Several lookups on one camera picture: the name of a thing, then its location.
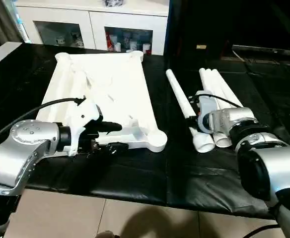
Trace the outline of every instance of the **white pvc pipe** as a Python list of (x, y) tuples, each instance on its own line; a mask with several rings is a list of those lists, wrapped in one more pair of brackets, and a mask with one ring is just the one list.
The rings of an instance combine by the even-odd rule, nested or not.
[(241, 104), (239, 99), (236, 97), (234, 92), (231, 90), (231, 88), (228, 86), (228, 84), (225, 82), (225, 80), (223, 79), (221, 74), (218, 72), (218, 70), (213, 69), (212, 72), (213, 72), (213, 75), (215, 76), (217, 84), (220, 85), (225, 95), (225, 98), (242, 107), (243, 105)]
[[(217, 84), (216, 77), (213, 75), (213, 72), (210, 69), (205, 70), (204, 68), (201, 68), (199, 70), (199, 74), (204, 90), (209, 90), (213, 95), (225, 98), (222, 89), (219, 88), (219, 85)], [(220, 99), (216, 99), (216, 102), (218, 109), (230, 108), (231, 106), (230, 104)], [(231, 140), (223, 133), (215, 132), (213, 133), (213, 138), (216, 146), (219, 148), (226, 148), (232, 145)]]
[[(185, 118), (196, 116), (195, 111), (191, 107), (186, 95), (181, 89), (173, 71), (168, 69), (166, 76), (177, 98), (178, 104), (183, 112)], [(190, 127), (190, 132), (193, 136), (193, 144), (199, 153), (206, 153), (214, 149), (215, 143), (209, 134), (198, 132), (196, 129)]]

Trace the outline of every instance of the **floor tile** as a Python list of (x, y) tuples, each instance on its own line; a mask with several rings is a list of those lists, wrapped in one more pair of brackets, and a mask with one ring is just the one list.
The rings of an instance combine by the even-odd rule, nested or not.
[(99, 232), (122, 238), (198, 238), (196, 211), (106, 200)]
[[(242, 238), (275, 221), (199, 212), (200, 238)], [(252, 238), (285, 238), (281, 229), (262, 231)]]
[(25, 190), (5, 238), (93, 238), (105, 199)]

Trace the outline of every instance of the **black table cover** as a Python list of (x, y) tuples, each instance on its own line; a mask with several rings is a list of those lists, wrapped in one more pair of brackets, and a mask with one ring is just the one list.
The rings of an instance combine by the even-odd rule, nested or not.
[[(57, 63), (54, 56), (59, 52), (102, 53), (22, 44), (0, 62), (0, 129), (41, 104)], [(195, 151), (192, 136), (165, 77), (166, 65), (172, 65), (187, 96), (202, 89), (200, 67), (217, 68), (242, 104), (290, 143), (290, 67), (253, 64), (250, 65), (253, 73), (246, 73), (241, 62), (179, 59), (167, 64), (164, 57), (145, 56), (143, 69), (153, 111), (158, 128), (168, 137), (164, 151), (135, 149), (116, 157), (77, 155), (45, 159), (36, 166), (27, 187), (272, 218), (265, 203), (242, 188), (231, 148), (216, 148), (205, 154)]]

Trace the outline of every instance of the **cabinet top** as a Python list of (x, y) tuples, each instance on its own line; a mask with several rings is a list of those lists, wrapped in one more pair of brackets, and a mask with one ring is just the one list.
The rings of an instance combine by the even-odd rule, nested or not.
[(169, 10), (169, 0), (124, 0), (118, 7), (106, 7), (102, 0), (17, 0), (15, 5), (153, 16), (168, 16)]

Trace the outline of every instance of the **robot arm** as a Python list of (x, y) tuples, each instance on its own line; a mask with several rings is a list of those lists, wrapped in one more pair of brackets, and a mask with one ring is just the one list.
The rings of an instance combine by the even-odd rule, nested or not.
[(119, 124), (102, 122), (96, 104), (85, 99), (74, 110), (66, 125), (61, 123), (22, 120), (11, 129), (0, 144), (0, 236), (8, 226), (9, 216), (15, 211), (27, 181), (44, 157), (55, 152), (74, 156), (85, 147), (90, 151), (98, 131), (121, 130)]
[(212, 100), (200, 98), (204, 113), (197, 119), (199, 128), (231, 139), (243, 188), (265, 201), (290, 238), (290, 146), (261, 125), (249, 108), (210, 110)]

